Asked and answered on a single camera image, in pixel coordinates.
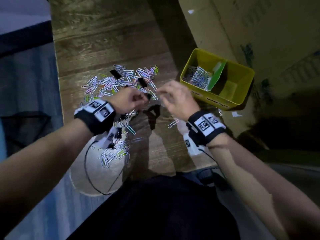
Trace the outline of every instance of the person's right arm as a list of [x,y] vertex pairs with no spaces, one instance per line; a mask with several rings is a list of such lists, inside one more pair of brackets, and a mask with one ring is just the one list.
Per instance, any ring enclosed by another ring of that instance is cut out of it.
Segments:
[[[190,91],[176,81],[165,84],[158,92],[178,119],[188,121],[200,110]],[[320,210],[296,186],[226,133],[216,136],[207,146],[227,180],[276,238],[319,238]]]

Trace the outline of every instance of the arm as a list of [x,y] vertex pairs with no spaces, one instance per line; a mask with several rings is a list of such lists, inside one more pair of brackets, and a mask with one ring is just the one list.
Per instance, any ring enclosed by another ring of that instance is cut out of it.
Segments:
[[[190,91],[176,81],[165,84],[158,92],[168,110],[179,119],[188,121],[200,110]],[[207,146],[230,184],[276,238],[320,235],[320,210],[296,186],[226,133],[216,136]]]
[[[142,92],[123,88],[109,102],[117,113],[142,109]],[[93,136],[75,119],[0,163],[0,214],[4,238],[60,181]]]

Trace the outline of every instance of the black wristband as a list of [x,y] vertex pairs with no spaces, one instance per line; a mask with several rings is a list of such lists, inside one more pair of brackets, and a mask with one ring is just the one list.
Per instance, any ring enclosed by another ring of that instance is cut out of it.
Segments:
[[218,134],[226,131],[226,126],[217,120],[213,114],[198,111],[190,116],[187,122],[189,137],[196,145],[207,145]]
[[74,118],[81,119],[94,135],[108,132],[113,126],[116,111],[113,106],[101,99],[77,109]]

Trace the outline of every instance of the wooden table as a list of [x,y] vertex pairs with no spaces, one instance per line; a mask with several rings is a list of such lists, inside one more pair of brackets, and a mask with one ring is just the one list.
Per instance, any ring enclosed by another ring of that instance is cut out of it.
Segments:
[[[128,69],[158,65],[157,87],[177,79],[196,47],[178,0],[49,0],[56,49],[64,123],[83,101],[81,85],[98,73],[109,74],[114,64]],[[160,116],[141,113],[131,123],[136,137],[145,139],[131,149],[130,168],[120,164],[122,177],[112,191],[130,176],[146,178],[174,175],[215,163],[202,155],[190,158],[174,118],[163,107]],[[83,170],[83,156],[71,167],[77,189],[94,195]],[[106,169],[88,166],[90,177],[101,186],[110,182]]]

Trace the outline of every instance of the yellow bin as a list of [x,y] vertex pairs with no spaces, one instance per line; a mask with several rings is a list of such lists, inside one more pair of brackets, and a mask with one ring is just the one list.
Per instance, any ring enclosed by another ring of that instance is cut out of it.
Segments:
[[[213,72],[213,68],[218,62],[225,62],[226,66],[221,77],[213,86],[211,91],[206,91],[182,80],[188,72],[189,66],[200,66],[207,72]],[[180,82],[187,86],[192,95],[215,107],[228,110],[245,100],[250,84],[254,78],[254,70],[246,66],[223,59],[203,49],[193,50],[186,66],[180,76]]]

